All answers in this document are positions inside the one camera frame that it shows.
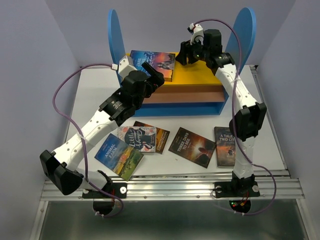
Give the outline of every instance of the gray wall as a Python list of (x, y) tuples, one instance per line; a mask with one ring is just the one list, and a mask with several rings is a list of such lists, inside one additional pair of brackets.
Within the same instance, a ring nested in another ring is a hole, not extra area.
[[(0, 238), (29, 239), (45, 180), (39, 154), (67, 126), (52, 95), (78, 63), (43, 0), (2, 1), (0, 34)], [(66, 112), (76, 83), (59, 96)]]
[(301, 181), (318, 231), (319, 11), (319, 0), (297, 0), (258, 67), (285, 161), (292, 176)]
[[(81, 65), (110, 62), (107, 14), (116, 9), (127, 52), (179, 51), (190, 38), (187, 27), (204, 18), (234, 23), (238, 12), (252, 7), (256, 12), (257, 36), (249, 64), (259, 64), (295, 0), (46, 0), (75, 58)], [(221, 29), (223, 44), (230, 31), (219, 23), (205, 28)]]

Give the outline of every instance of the white table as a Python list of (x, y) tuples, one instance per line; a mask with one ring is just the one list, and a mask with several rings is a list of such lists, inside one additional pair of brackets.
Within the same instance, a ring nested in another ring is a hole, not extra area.
[[(250, 93), (261, 102), (254, 78), (248, 65), (243, 68), (240, 76)], [(117, 88), (119, 88), (119, 82), (116, 73), (113, 70), (108, 68), (83, 70), (75, 97), (72, 118), (80, 127), (82, 127), (93, 116), (99, 105)], [(207, 139), (214, 140), (214, 127), (228, 127), (231, 118), (231, 99), (229, 98), (221, 115), (218, 116), (132, 117), (128, 119), (123, 126), (132, 126), (135, 121), (140, 121), (170, 131), (163, 154), (145, 154), (133, 175), (201, 175), (231, 172), (232, 168), (217, 167), (216, 153), (213, 154), (208, 168), (204, 168), (168, 151), (170, 144), (180, 127)], [(72, 137), (75, 133), (76, 129), (70, 124), (67, 139)], [(114, 177), (116, 176), (115, 173), (94, 158), (106, 137), (88, 153), (88, 165), (89, 170), (91, 171), (102, 170), (108, 176)], [(270, 170), (285, 170), (267, 117), (264, 119), (262, 129), (255, 141), (253, 161), (256, 164), (264, 165)], [(84, 169), (84, 161), (80, 163), (79, 167)]]

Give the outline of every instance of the purple cable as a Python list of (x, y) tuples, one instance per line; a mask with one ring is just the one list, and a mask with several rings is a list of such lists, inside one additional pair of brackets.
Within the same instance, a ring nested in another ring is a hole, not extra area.
[(86, 142), (84, 140), (84, 134), (81, 131), (81, 128), (78, 126), (78, 124), (68, 115), (66, 115), (65, 113), (63, 113), (62, 111), (60, 111), (57, 108), (56, 105), (56, 97), (58, 92), (60, 91), (60, 89), (66, 84), (66, 82), (68, 82), (72, 77), (74, 77), (76, 74), (78, 74), (79, 72), (81, 72), (83, 69), (89, 68), (89, 67), (93, 67), (93, 66), (107, 66), (107, 67), (112, 67), (111, 64), (107, 64), (107, 63), (95, 63), (95, 64), (89, 64), (89, 65), (85, 65), (82, 68), (80, 68), (79, 70), (75, 71), (74, 73), (72, 73), (70, 76), (68, 76), (61, 84), (60, 86), (58, 86), (57, 90), (54, 92), (53, 98), (52, 98), (52, 105), (54, 110), (60, 114), (62, 117), (66, 118), (70, 123), (73, 124), (73, 126), (76, 128), (76, 130), (78, 131), (78, 133), (81, 135), (81, 143), (82, 143), (82, 148), (83, 148), (83, 157), (84, 157), (84, 171), (85, 171), (85, 176), (84, 179), (88, 182), (88, 184), (90, 184), (90, 186), (92, 186), (94, 189), (96, 189), (97, 191), (99, 191), (100, 193), (110, 197), (110, 198), (114, 198), (117, 199), (120, 203), (121, 203), (121, 208), (118, 212), (112, 214), (112, 215), (104, 215), (104, 218), (109, 218), (109, 217), (113, 217), (115, 215), (118, 215), (119, 213), (121, 213), (121, 211), (124, 209), (124, 202), (121, 200), (121, 198), (114, 196), (110, 193), (107, 193), (105, 191), (103, 191), (102, 189), (98, 188), (96, 185), (94, 185), (92, 182), (89, 181), (88, 178), (88, 155), (87, 155), (87, 147), (86, 147)]
[[(259, 211), (256, 211), (256, 212), (253, 212), (253, 213), (245, 213), (244, 215), (249, 215), (249, 216), (252, 216), (252, 215), (257, 215), (257, 214), (260, 214), (264, 211), (266, 211), (275, 201), (275, 198), (276, 198), (276, 194), (277, 194), (277, 183), (276, 183), (276, 179), (275, 177), (273, 176), (273, 174), (271, 173), (270, 170), (268, 170), (266, 167), (264, 166), (261, 166), (261, 165), (257, 165), (257, 164), (254, 164), (250, 159), (249, 157), (246, 155), (246, 153), (244, 152), (244, 150), (240, 147), (240, 143), (239, 143), (239, 139), (237, 137), (237, 131), (236, 131), (236, 119), (235, 119), (235, 104), (236, 104), (236, 89), (237, 89), (237, 81), (238, 81), (238, 76), (239, 76), (239, 73), (240, 73), (240, 66), (241, 66), (241, 61), (242, 61), (242, 49), (241, 49), (241, 44), (240, 44), (240, 40), (239, 40), (239, 37), (236, 33), (236, 31), (226, 22), (222, 21), (222, 20), (219, 20), (219, 19), (216, 19), (216, 18), (207, 18), (207, 19), (203, 19), (203, 20), (200, 20), (200, 21), (197, 21), (194, 23), (194, 25), (196, 24), (199, 24), (199, 23), (203, 23), (203, 22), (208, 22), (208, 21), (214, 21), (214, 22), (219, 22), (219, 23), (222, 23), (224, 24), (225, 26), (227, 26), (231, 31), (232, 33), (234, 34), (235, 38), (236, 38), (236, 41), (238, 43), (238, 48), (239, 48), (239, 63), (238, 63), (238, 66), (236, 67), (236, 74), (235, 74), (235, 79), (234, 79), (234, 84), (233, 84), (233, 92), (232, 92), (232, 125), (233, 125), (233, 129), (234, 129), (234, 138), (235, 138), (235, 141), (236, 141), (236, 144), (238, 145), (241, 153), (243, 154), (243, 156), (245, 157), (245, 159), (253, 166), (257, 167), (257, 168), (261, 168), (261, 169), (264, 169), (266, 170), (269, 175), (271, 176), (272, 180), (273, 180), (273, 184), (274, 184), (274, 193), (273, 193), (273, 196), (272, 196), (272, 199), (270, 201), (270, 203), (263, 209), (259, 210)], [(217, 206), (215, 205), (216, 207), (220, 208), (220, 209), (224, 209), (224, 210), (227, 210), (227, 211), (230, 211), (230, 212), (233, 212), (232, 210), (230, 209), (227, 209), (227, 208), (224, 208), (224, 207), (220, 207), (220, 206)]]

